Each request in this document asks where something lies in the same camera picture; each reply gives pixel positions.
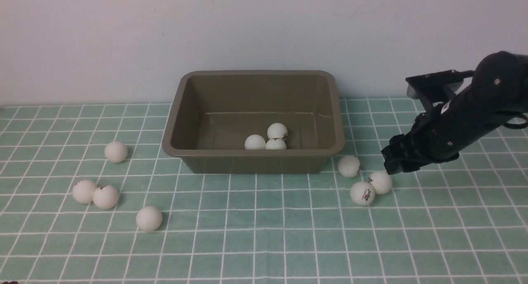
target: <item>tile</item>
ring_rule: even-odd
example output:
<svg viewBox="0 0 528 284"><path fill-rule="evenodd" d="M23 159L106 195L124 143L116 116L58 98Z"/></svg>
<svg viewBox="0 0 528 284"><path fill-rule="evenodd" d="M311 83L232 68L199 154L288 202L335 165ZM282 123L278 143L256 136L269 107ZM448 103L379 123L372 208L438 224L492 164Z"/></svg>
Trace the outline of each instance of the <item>tile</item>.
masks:
<svg viewBox="0 0 528 284"><path fill-rule="evenodd" d="M479 264L473 252L444 252L451 275L479 275Z"/></svg>
<svg viewBox="0 0 528 284"><path fill-rule="evenodd" d="M36 198L34 195L14 195L4 211L29 212Z"/></svg>
<svg viewBox="0 0 528 284"><path fill-rule="evenodd" d="M312 190L310 194L313 208L339 207L336 190Z"/></svg>
<svg viewBox="0 0 528 284"><path fill-rule="evenodd" d="M407 230L411 250L440 250L433 230Z"/></svg>
<svg viewBox="0 0 528 284"><path fill-rule="evenodd" d="M47 132L32 132L24 134L19 145L42 145L46 138Z"/></svg>
<svg viewBox="0 0 528 284"><path fill-rule="evenodd" d="M446 264L443 261L442 255L438 252L414 253L413 257L416 263L418 275L447 275Z"/></svg>
<svg viewBox="0 0 528 284"><path fill-rule="evenodd" d="M415 269L409 253L381 254L385 276L412 276Z"/></svg>
<svg viewBox="0 0 528 284"><path fill-rule="evenodd" d="M523 222L513 208L489 208L495 226L521 226Z"/></svg>
<svg viewBox="0 0 528 284"><path fill-rule="evenodd" d="M401 209L405 227L431 227L431 219L426 209Z"/></svg>
<svg viewBox="0 0 528 284"><path fill-rule="evenodd" d="M375 126L384 126L384 125L395 125L396 117L393 113L390 114L372 114Z"/></svg>
<svg viewBox="0 0 528 284"><path fill-rule="evenodd" d="M304 215L297 216L296 218L298 219L299 224L307 225L307 223L305 223ZM342 228L341 214L338 209L315 209L313 210L313 222L314 222L315 228ZM286 224L287 224L287 227L290 224L288 217L286 217Z"/></svg>
<svg viewBox="0 0 528 284"><path fill-rule="evenodd" d="M120 279L125 276L128 256L104 256L99 258L94 279Z"/></svg>
<svg viewBox="0 0 528 284"><path fill-rule="evenodd" d="M346 230L345 237L349 251L377 250L374 232L371 230Z"/></svg>
<svg viewBox="0 0 528 284"><path fill-rule="evenodd" d="M483 272L487 275L511 275L515 273L505 252L477 252Z"/></svg>
<svg viewBox="0 0 528 284"><path fill-rule="evenodd" d="M38 255L44 244L44 239L45 235L43 234L21 234L11 251L11 255Z"/></svg>
<svg viewBox="0 0 528 284"><path fill-rule="evenodd" d="M349 114L350 123L352 126L372 126L372 117L370 113L365 114Z"/></svg>
<svg viewBox="0 0 528 284"><path fill-rule="evenodd" d="M228 211L227 228L253 228L255 211Z"/></svg>
<svg viewBox="0 0 528 284"><path fill-rule="evenodd" d="M203 179L203 175L180 175L177 191L200 191Z"/></svg>
<svg viewBox="0 0 528 284"><path fill-rule="evenodd" d="M255 192L231 192L229 194L229 208L254 209Z"/></svg>
<svg viewBox="0 0 528 284"><path fill-rule="evenodd" d="M469 250L471 246L464 230L440 229L436 231L443 250Z"/></svg>
<svg viewBox="0 0 528 284"><path fill-rule="evenodd" d="M36 258L11 257L5 259L4 267L0 272L2 279L26 279Z"/></svg>
<svg viewBox="0 0 528 284"><path fill-rule="evenodd" d="M528 249L528 231L525 228L498 228L506 249Z"/></svg>
<svg viewBox="0 0 528 284"><path fill-rule="evenodd" d="M381 269L380 258L375 253L351 253L349 254L350 268L352 275L357 277L381 277L383 275Z"/></svg>
<svg viewBox="0 0 528 284"><path fill-rule="evenodd" d="M72 254L99 254L104 234L79 233L73 245Z"/></svg>
<svg viewBox="0 0 528 284"><path fill-rule="evenodd" d="M429 207L453 206L453 199L447 189L424 188L424 198Z"/></svg>
<svg viewBox="0 0 528 284"><path fill-rule="evenodd" d="M351 127L354 140L375 140L376 139L376 130L374 127L360 127L352 126Z"/></svg>
<svg viewBox="0 0 528 284"><path fill-rule="evenodd" d="M315 277L317 267L315 254L288 253L286 254L286 274L289 277Z"/></svg>
<svg viewBox="0 0 528 284"><path fill-rule="evenodd" d="M253 252L253 231L226 232L225 252Z"/></svg>
<svg viewBox="0 0 528 284"><path fill-rule="evenodd" d="M344 208L343 224L347 228L370 228L372 222L367 208Z"/></svg>
<svg viewBox="0 0 528 284"><path fill-rule="evenodd" d="M255 251L283 251L283 230L256 230Z"/></svg>
<svg viewBox="0 0 528 284"><path fill-rule="evenodd" d="M284 256L276 253L255 254L255 277L284 277Z"/></svg>
<svg viewBox="0 0 528 284"><path fill-rule="evenodd" d="M460 208L458 209L464 226L492 226L491 220L484 208Z"/></svg>
<svg viewBox="0 0 528 284"><path fill-rule="evenodd" d="M376 228L401 227L397 209L371 209L372 220Z"/></svg>
<svg viewBox="0 0 528 284"><path fill-rule="evenodd" d="M224 232L197 232L194 244L195 253L222 252Z"/></svg>
<svg viewBox="0 0 528 284"><path fill-rule="evenodd" d="M528 267L526 262L528 262L528 252L526 251L512 251L509 252L509 256L515 265L517 272L526 274L528 273Z"/></svg>
<svg viewBox="0 0 528 284"><path fill-rule="evenodd" d="M442 173L439 171L417 171L416 175L422 188L446 187Z"/></svg>
<svg viewBox="0 0 528 284"><path fill-rule="evenodd" d="M286 230L286 251L314 251L314 235L312 231Z"/></svg>
<svg viewBox="0 0 528 284"><path fill-rule="evenodd" d="M461 156L468 169L491 169L489 160L483 154L463 154Z"/></svg>
<svg viewBox="0 0 528 284"><path fill-rule="evenodd" d="M195 255L192 259L192 278L218 278L222 265L221 255Z"/></svg>
<svg viewBox="0 0 528 284"><path fill-rule="evenodd" d="M253 254L226 254L223 264L223 277L251 277L253 274Z"/></svg>
<svg viewBox="0 0 528 284"><path fill-rule="evenodd" d="M198 209L198 203L200 203L199 192L176 192L174 194L172 209Z"/></svg>
<svg viewBox="0 0 528 284"><path fill-rule="evenodd" d="M196 207L198 207L198 198L196 197L198 197L198 194L193 197L196 200ZM172 195L166 193L149 192L147 194L147 198L145 199L145 205L156 207L160 211L169 211L171 203L173 203L173 197Z"/></svg>
<svg viewBox="0 0 528 284"><path fill-rule="evenodd" d="M96 266L96 257L70 257L64 268L63 279L90 279Z"/></svg>
<svg viewBox="0 0 528 284"><path fill-rule="evenodd" d="M282 208L283 194L280 191L257 192L257 208Z"/></svg>
<svg viewBox="0 0 528 284"><path fill-rule="evenodd" d="M162 251L165 234L163 232L138 233L133 254L158 254Z"/></svg>
<svg viewBox="0 0 528 284"><path fill-rule="evenodd" d="M523 188L507 188L508 194L514 205L528 205L528 187Z"/></svg>
<svg viewBox="0 0 528 284"><path fill-rule="evenodd" d="M317 251L346 250L341 230L315 230L315 242Z"/></svg>
<svg viewBox="0 0 528 284"><path fill-rule="evenodd" d="M256 213L256 227L283 227L283 211L259 210Z"/></svg>
<svg viewBox="0 0 528 284"><path fill-rule="evenodd" d="M129 254L133 241L133 233L108 233L102 254Z"/></svg>
<svg viewBox="0 0 528 284"><path fill-rule="evenodd" d="M320 253L317 254L320 277L345 277L349 276L349 262L345 253Z"/></svg>
<svg viewBox="0 0 528 284"><path fill-rule="evenodd" d="M68 255L73 245L75 234L49 234L46 238L42 255Z"/></svg>
<svg viewBox="0 0 528 284"><path fill-rule="evenodd" d="M47 232L50 229L53 220L55 219L55 214L39 214L31 213L28 215L26 224L22 228L23 232Z"/></svg>
<svg viewBox="0 0 528 284"><path fill-rule="evenodd" d="M198 219L198 229L224 229L226 225L226 214L225 210L220 211L201 211ZM184 227L185 229L194 229L196 223L196 213L194 212L175 212L170 216L171 220L179 220L179 224L169 224L171 229L179 229Z"/></svg>
<svg viewBox="0 0 528 284"><path fill-rule="evenodd" d="M500 170L497 171L497 174L504 186L526 186L528 183L526 176L520 170ZM500 182L494 182L494 186L500 186Z"/></svg>
<svg viewBox="0 0 528 284"><path fill-rule="evenodd" d="M409 250L405 233L402 230L376 230L376 238L380 251Z"/></svg>
<svg viewBox="0 0 528 284"><path fill-rule="evenodd" d="M156 277L159 261L159 256L132 256L125 277L128 279L153 279Z"/></svg>
<svg viewBox="0 0 528 284"><path fill-rule="evenodd" d="M452 188L451 194L457 206L481 206L477 188Z"/></svg>
<svg viewBox="0 0 528 284"><path fill-rule="evenodd" d="M36 260L30 279L52 280L61 276L66 257L40 257Z"/></svg>
<svg viewBox="0 0 528 284"><path fill-rule="evenodd" d="M482 200L487 206L509 206L511 202L503 188L479 188Z"/></svg>
<svg viewBox="0 0 528 284"><path fill-rule="evenodd" d="M475 250L502 249L502 244L494 228L477 228L467 230Z"/></svg>
<svg viewBox="0 0 528 284"><path fill-rule="evenodd" d="M191 256L189 255L165 255L162 256L159 274L160 278L182 278L189 274Z"/></svg>
<svg viewBox="0 0 528 284"><path fill-rule="evenodd" d="M505 168L519 168L515 158L510 153L504 154L488 154L492 165L496 169L505 169Z"/></svg>

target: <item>black robotic arm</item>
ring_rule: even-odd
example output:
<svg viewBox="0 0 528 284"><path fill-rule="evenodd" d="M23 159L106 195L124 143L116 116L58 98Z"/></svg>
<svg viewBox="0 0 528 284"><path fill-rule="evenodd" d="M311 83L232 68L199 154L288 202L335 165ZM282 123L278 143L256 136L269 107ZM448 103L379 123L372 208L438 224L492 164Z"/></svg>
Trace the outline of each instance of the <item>black robotic arm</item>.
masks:
<svg viewBox="0 0 528 284"><path fill-rule="evenodd" d="M471 84L455 94L469 77ZM475 71L442 71L406 81L407 96L419 99L426 111L411 131L392 137L381 150L389 175L456 160L462 149L500 126L528 126L527 55L500 51L484 58ZM514 118L525 122L509 123Z"/></svg>

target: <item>white wall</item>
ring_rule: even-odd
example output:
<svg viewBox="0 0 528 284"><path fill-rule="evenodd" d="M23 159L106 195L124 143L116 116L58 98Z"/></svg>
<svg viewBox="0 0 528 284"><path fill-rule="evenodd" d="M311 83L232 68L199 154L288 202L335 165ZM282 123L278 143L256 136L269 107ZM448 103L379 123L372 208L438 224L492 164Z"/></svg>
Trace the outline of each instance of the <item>white wall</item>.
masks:
<svg viewBox="0 0 528 284"><path fill-rule="evenodd" d="M0 103L169 102L201 69L322 69L342 95L528 53L526 0L0 0Z"/></svg>

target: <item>grout line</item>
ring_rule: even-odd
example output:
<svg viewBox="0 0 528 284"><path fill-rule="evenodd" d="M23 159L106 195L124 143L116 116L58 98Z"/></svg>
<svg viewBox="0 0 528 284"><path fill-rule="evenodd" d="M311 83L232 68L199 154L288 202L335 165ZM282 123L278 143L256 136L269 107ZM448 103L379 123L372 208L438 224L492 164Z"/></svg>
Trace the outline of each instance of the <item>grout line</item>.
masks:
<svg viewBox="0 0 528 284"><path fill-rule="evenodd" d="M83 107L81 107L81 111L80 111L79 113L82 113L84 107L85 107L84 105L83 105ZM66 140L66 142L68 142L68 140L70 139L70 136L71 136L72 132L71 132L70 135L68 136L68 139ZM77 170L76 170L75 173L74 173L74 178L75 178L75 176L77 175L77 173L79 172L79 169L81 168L81 163L82 163L82 160L81 160L81 162L79 162L79 164L78 164L78 166L77 166ZM99 176L98 176L98 178L97 178L96 184L98 184L98 182L99 182L99 180L100 180L100 178L101 178L102 172L104 171L104 167L106 166L106 164L107 164L107 161L105 161L105 162L104 162L104 165L101 167L101 171L100 171L100 174L99 174ZM85 212L84 212L84 214L83 214L83 216L82 216L82 218L81 218L81 222L79 222L79 227L77 228L77 232L75 233L75 235L74 235L74 237L73 237L73 242L72 242L72 245L71 245L71 247L70 247L70 251L68 252L68 256L66 256L66 261L64 262L64 266L62 267L62 271L61 271L61 274L60 274L60 276L59 276L59 282L58 282L58 283L61 282L62 277L64 276L64 272L66 272L66 266L68 265L68 261L70 260L70 256L72 255L71 253L72 253L72 251L73 251L73 248L75 247L75 244L77 243L77 237L78 237L78 235L79 235L79 232L80 232L81 228L83 227L83 223L84 223L84 221L85 221L85 218L86 218L86 214L87 214L87 212L88 212L88 209L89 209L91 206L93 206L93 205L89 204L89 205L86 206Z"/></svg>
<svg viewBox="0 0 528 284"><path fill-rule="evenodd" d="M368 105L368 110L370 111L370 102L367 98L366 100L366 103ZM374 122L374 117L372 116L372 114L370 115L371 119L372 119L372 122ZM381 141L379 141L379 136L377 135L377 130L374 129L375 131L375 134L376 134L376 138L378 139L377 143L379 145L379 149L383 149L383 147L381 146ZM401 212L400 212L400 209L398 208L398 202L396 201L396 195L394 195L394 200L396 202L396 210L398 211L398 216L400 218L400 222L401 222L401 225L404 226L404 222L403 222L403 217L401 216ZM409 248L409 250L411 250L411 244L409 243L409 237L407 236L407 231L403 230L403 235L405 237L405 241L407 242L407 248ZM417 279L417 282L418 284L420 284L420 278L418 278L418 269L416 267L416 263L415 263L415 257L413 256L413 254L411 253L411 262L412 262L412 267L413 269L415 270L415 275L416 275L416 279Z"/></svg>
<svg viewBox="0 0 528 284"><path fill-rule="evenodd" d="M403 133L401 127L399 126L400 122L398 121L398 117L396 117L396 113L394 111L394 106L392 105L392 100L389 99L389 102L391 104L392 112L394 113L394 118L396 119L396 124L398 125L398 130L400 131L400 133ZM431 212L429 211L429 208L428 208L428 205L427 205L427 201L426 201L426 198L424 196L424 191L422 190L422 185L420 184L420 180L418 179L417 175L415 173L414 173L414 175L415 175L416 181L418 183L418 188L420 190L421 197L424 200L424 205L425 205L425 209L427 211L427 215L429 216L429 219L431 221L431 225L433 226L434 237L436 238L436 241L438 243L438 248L440 248L440 252L441 252L441 255L442 255L442 260L443 260L443 263L444 263L444 265L446 267L447 274L449 275L449 278L451 280L451 284L455 284L455 282L453 280L453 277L451 276L451 270L449 269L449 265L447 264L446 256L445 256L445 254L443 252L443 248L442 248L442 244L441 244L441 241L440 241L440 237L438 237L438 233L437 233L436 229L434 228L434 220L432 219ZM394 195L394 202L396 203L396 207L399 207L398 198L397 198L396 192L394 190L391 190L391 191L392 191L392 194Z"/></svg>
<svg viewBox="0 0 528 284"><path fill-rule="evenodd" d="M172 194L172 200L170 202L170 209L172 210L173 206L174 206L174 199L176 198L176 192L177 192L177 187L178 187L178 181L179 181L179 173L181 172L182 170L182 164L183 164L183 160L180 160L179 161L179 167L178 167L178 176L176 178L176 184L174 184L174 192ZM169 211L168 212L168 216L167 216L167 225L165 227L165 230L164 230L164 235L163 235L163 242L162 242L162 249L161 249L161 252L160 252L160 261L158 261L158 268L156 269L156 281L154 282L154 284L157 284L158 282L158 277L160 276L160 266L162 264L162 258L163 258L163 250L165 249L165 242L167 241L167 234L169 233L168 231L168 226L169 226L169 222L170 222L170 215L172 214L172 211Z"/></svg>
<svg viewBox="0 0 528 284"><path fill-rule="evenodd" d="M345 104L345 109L348 111L348 104ZM352 130L351 127L350 127L350 134L352 135L352 139L354 139L354 130ZM355 150L354 152L357 153L358 152L358 147L356 146L356 141L352 141L352 143L354 145L354 150ZM358 173L359 173L359 175L361 177L361 180L364 181L363 170L360 170ZM375 244L376 244L377 257L378 257L378 260L379 260L379 265L381 267L381 274L383 276L383 283L384 284L388 284L387 283L387 278L385 276L385 268L383 266L383 259L381 258L381 252L380 252L380 249L379 249L380 245L377 243L377 235L376 235L376 231L375 231L374 220L372 218L372 211L371 211L371 207L370 206L368 206L368 216L370 218L370 223L372 225L372 234L374 236L374 241L375 241ZM345 235L345 231L343 231L343 235L345 236L344 239L345 239L345 242L346 242L347 241L347 236ZM352 269L352 267L350 265L350 273L352 274L352 276L354 276L351 269Z"/></svg>
<svg viewBox="0 0 528 284"><path fill-rule="evenodd" d="M151 107L151 104L148 104L148 105L147 105L147 111L146 111L146 113L145 113L145 117L143 118L143 122L142 122L142 125L141 125L141 129L143 129L143 126L145 126L146 114L148 113L150 107ZM139 143L139 139L141 139L141 133L142 133L142 132L143 132L143 131L140 131L140 132L139 132L139 135L138 135L138 137L137 137L137 142L136 142L136 145L135 145L135 147L134 147L134 151L136 150L137 143ZM129 171L129 170L130 170L130 164L129 164L128 168L127 168L127 173L126 173L126 174L128 174L128 171ZM151 188L151 184L152 184L152 178L151 178L151 180L149 181L148 186L147 186L147 193L145 194L145 198L143 199L143 207L145 207L145 204L147 203L147 197L149 196L149 190L150 190L150 188ZM128 254L127 265L126 265L126 267L125 267L125 271L124 271L124 273L123 273L123 281L122 281L123 284L125 284L126 276L127 276L127 273L128 273L128 268L130 267L130 260L132 259L132 252L134 251L134 246L135 246L135 244L136 244L136 239L137 239L137 233L138 233L138 232L139 232L139 229L138 229L138 227L136 226L136 231L134 231L134 238L132 239L132 246L130 246L130 254Z"/></svg>
<svg viewBox="0 0 528 284"><path fill-rule="evenodd" d="M203 196L203 188L205 184L205 175L202 177L202 192L200 192L200 200L198 201L198 209L202 208L202 196ZM198 222L200 221L200 213L198 212L196 214L196 226L194 227L194 236L193 236L193 247L191 248L191 259L189 262L189 271L187 271L187 284L190 284L191 282L191 271L193 267L193 258L195 254L195 247L196 247L196 235L198 234Z"/></svg>
<svg viewBox="0 0 528 284"><path fill-rule="evenodd" d="M415 109L417 109L416 107L416 103L415 101L413 100L412 102L415 106ZM445 174L443 173L442 171L442 168L441 166L438 164L438 168L440 169L441 171L441 174L442 174L442 178L443 178L443 181L445 184L447 184L447 179L445 178ZM416 175L416 181L418 182L418 185L421 187L421 184L420 184L420 179L417 177L417 174L415 173ZM488 281L487 279L485 278L485 272L482 268L482 264L481 264L481 261L479 260L478 256L477 256L477 252L475 251L475 248L473 247L473 242L471 241L471 238L469 236L469 233L467 231L467 227L464 223L464 220L462 219L462 215L460 214L460 211L458 210L458 206L456 206L456 203L455 203L455 198L453 197L453 193L451 192L449 186L447 186L447 191L449 193L449 197L451 198L451 201L453 202L453 205L455 205L455 211L457 212L457 215L458 215L458 219L460 220L460 224L462 225L462 229L464 230L464 233L466 234L466 239L469 243L469 246L471 247L471 251L473 252L473 256L475 257L475 261L477 262L477 265L479 267L479 270L481 271L481 274L482 276L484 277L484 282L487 284Z"/></svg>

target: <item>white ping pong ball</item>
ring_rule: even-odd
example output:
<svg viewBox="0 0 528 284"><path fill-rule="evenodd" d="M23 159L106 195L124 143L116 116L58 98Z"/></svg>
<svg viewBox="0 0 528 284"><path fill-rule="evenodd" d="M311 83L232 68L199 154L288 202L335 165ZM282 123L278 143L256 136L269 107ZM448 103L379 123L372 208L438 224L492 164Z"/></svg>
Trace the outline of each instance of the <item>white ping pong ball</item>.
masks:
<svg viewBox="0 0 528 284"><path fill-rule="evenodd" d="M392 189L392 178L386 171L373 172L368 182L374 186L376 194L385 194Z"/></svg>
<svg viewBox="0 0 528 284"><path fill-rule="evenodd" d="M350 188L350 198L355 204L367 206L374 201L376 190L372 184L367 182L357 182Z"/></svg>

